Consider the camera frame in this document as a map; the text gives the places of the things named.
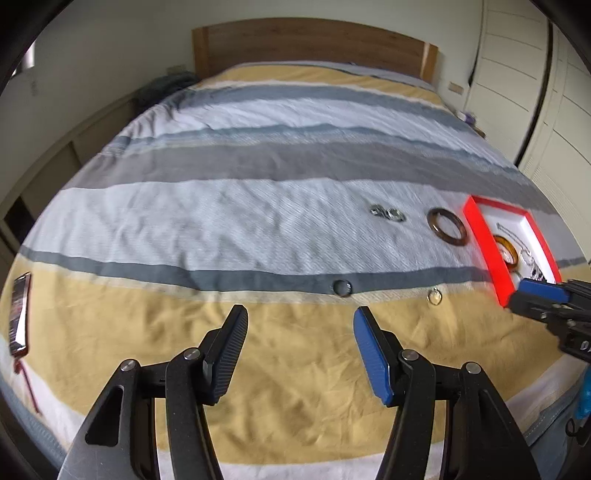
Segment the striped bedspread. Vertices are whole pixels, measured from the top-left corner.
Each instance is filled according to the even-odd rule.
[[[372,479],[395,410],[374,397],[353,337],[369,305],[431,362],[480,363],[525,431],[583,364],[497,304],[473,241],[431,232],[427,211],[461,216],[469,194],[528,209],[563,278],[590,279],[549,201],[429,85],[352,65],[234,67],[133,120],[43,212],[0,300],[0,388],[60,464],[123,359],[167,361],[242,303],[245,346],[207,410],[226,478]],[[374,203],[407,221],[372,216]],[[24,364],[41,414],[6,342],[11,283],[27,271]],[[335,296],[336,280],[353,294]],[[443,425],[438,405],[428,477]],[[161,403],[157,432],[166,480]]]

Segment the smartphone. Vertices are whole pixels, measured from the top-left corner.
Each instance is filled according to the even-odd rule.
[[[8,341],[10,354],[19,358],[25,356],[27,345],[27,306],[31,273],[18,277],[12,285],[12,303],[8,322]]]

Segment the brown bangle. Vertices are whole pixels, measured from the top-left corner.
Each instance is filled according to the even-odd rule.
[[[460,238],[450,236],[443,230],[441,230],[441,228],[439,228],[439,224],[437,223],[438,215],[441,215],[453,222],[453,224],[460,232]],[[435,235],[437,235],[441,240],[447,242],[450,245],[462,247],[468,243],[468,232],[466,230],[466,227],[464,226],[462,221],[457,217],[457,215],[450,212],[449,210],[446,210],[445,208],[432,208],[431,210],[429,210],[427,214],[427,223],[429,224],[429,227],[431,227],[431,230]]]
[[[509,255],[513,259],[512,263],[503,259],[505,261],[505,265],[507,266],[509,271],[516,269],[517,264],[519,263],[519,256],[517,255],[517,250],[515,249],[513,244],[511,242],[509,242],[509,240],[507,240],[504,236],[493,235],[492,237],[495,239],[496,243],[501,245],[505,250],[507,250],[509,252]]]

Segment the bedspread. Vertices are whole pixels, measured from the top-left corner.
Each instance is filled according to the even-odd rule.
[[[427,211],[461,216],[469,194],[529,210],[563,278],[590,279],[550,202],[424,82],[348,65],[234,67],[133,120],[43,212],[0,300],[0,387],[59,463],[123,359],[167,361],[241,303],[246,342],[206,410],[226,477],[374,478],[395,409],[374,397],[353,337],[366,304],[431,362],[480,363],[525,430],[583,364],[498,305],[473,241],[433,235]],[[407,220],[372,216],[374,203]],[[27,271],[24,364],[41,414],[5,339],[10,285]],[[335,296],[336,280],[352,295]],[[168,479],[164,416],[157,403]],[[427,476],[443,425],[438,403]]]

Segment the headboard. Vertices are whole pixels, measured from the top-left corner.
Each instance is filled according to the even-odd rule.
[[[256,18],[193,30],[195,72],[204,79],[243,62],[324,60],[433,81],[438,48],[383,28],[322,18]]]

